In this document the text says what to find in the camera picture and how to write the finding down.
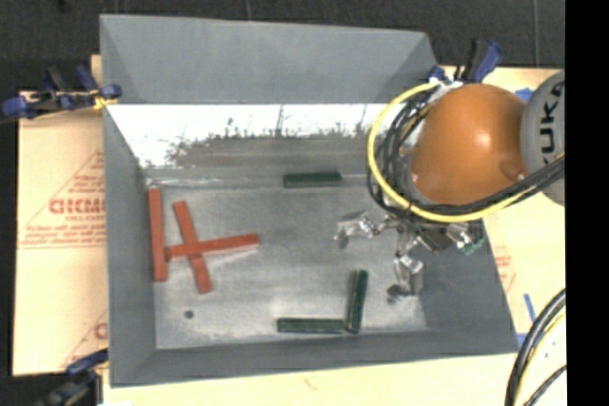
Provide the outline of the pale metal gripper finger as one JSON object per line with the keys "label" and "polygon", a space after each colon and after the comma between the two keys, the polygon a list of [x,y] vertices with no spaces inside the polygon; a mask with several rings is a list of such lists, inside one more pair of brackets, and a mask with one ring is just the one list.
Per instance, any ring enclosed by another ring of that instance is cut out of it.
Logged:
{"label": "pale metal gripper finger", "polygon": [[387,288],[391,299],[405,299],[416,296],[422,289],[424,264],[406,253],[396,253],[393,261],[396,281]]}
{"label": "pale metal gripper finger", "polygon": [[353,237],[373,238],[379,234],[379,226],[370,219],[367,211],[352,212],[338,219],[334,241],[339,248],[346,248]]}

